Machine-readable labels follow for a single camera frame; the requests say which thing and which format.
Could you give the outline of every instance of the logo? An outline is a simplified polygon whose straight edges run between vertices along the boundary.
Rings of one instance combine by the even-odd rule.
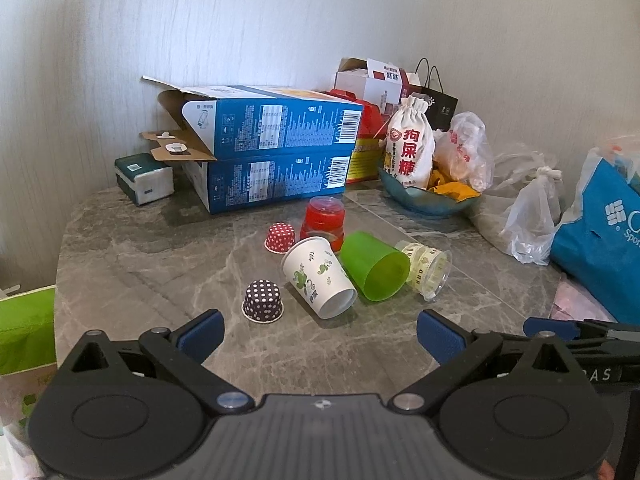
[[[626,220],[625,208],[622,200],[616,200],[604,208],[604,213],[607,215],[607,222],[609,225],[621,224]]]
[[[330,408],[332,406],[332,403],[330,400],[327,399],[322,399],[322,400],[316,400],[316,402],[314,402],[314,406],[318,409],[318,410],[326,410],[327,408]]]
[[[399,132],[395,128],[391,128],[391,131],[389,132],[389,139],[391,139],[393,142],[396,142],[401,138],[402,138],[402,132]]]

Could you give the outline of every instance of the blue gripper pad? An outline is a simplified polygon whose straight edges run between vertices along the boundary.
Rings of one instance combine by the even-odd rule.
[[[443,365],[466,348],[465,339],[427,312],[418,314],[418,343]]]
[[[193,326],[185,326],[187,330],[175,342],[178,350],[199,363],[203,363],[225,338],[225,319],[222,314],[217,310],[205,314],[209,315],[198,316]]]
[[[544,317],[530,317],[522,325],[522,331],[527,337],[533,337],[542,330],[551,330],[563,341],[571,341],[580,336],[580,329],[575,321],[561,319],[545,319]]]

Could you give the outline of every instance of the white wall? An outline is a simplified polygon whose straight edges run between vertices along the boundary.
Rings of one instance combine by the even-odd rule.
[[[428,0],[425,52],[494,151],[559,158],[569,203],[587,151],[640,134],[640,0]]]
[[[427,55],[495,144],[640,130],[640,0],[0,0],[0,286],[52,283],[71,209],[172,126],[143,74],[327,88],[343,56]]]
[[[330,88],[343,56],[414,62],[406,2],[0,0],[0,286],[52,283],[74,204],[172,126],[141,75]]]

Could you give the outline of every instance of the red polka dot baking cup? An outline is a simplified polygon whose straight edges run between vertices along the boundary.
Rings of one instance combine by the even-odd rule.
[[[246,288],[242,313],[255,323],[273,323],[283,313],[282,297],[278,286],[269,280],[255,280]]]
[[[289,224],[278,222],[269,227],[264,246],[276,254],[284,254],[296,244],[296,232]]]

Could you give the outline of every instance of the barcode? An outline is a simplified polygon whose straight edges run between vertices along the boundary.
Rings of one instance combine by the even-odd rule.
[[[327,189],[331,187],[343,187],[347,180],[347,170],[349,169],[350,156],[334,156],[331,159],[329,168],[329,180],[326,183]]]
[[[357,110],[345,110],[342,112],[342,121],[340,122],[340,142],[355,142],[358,135],[358,125],[360,124],[360,116],[362,112]]]

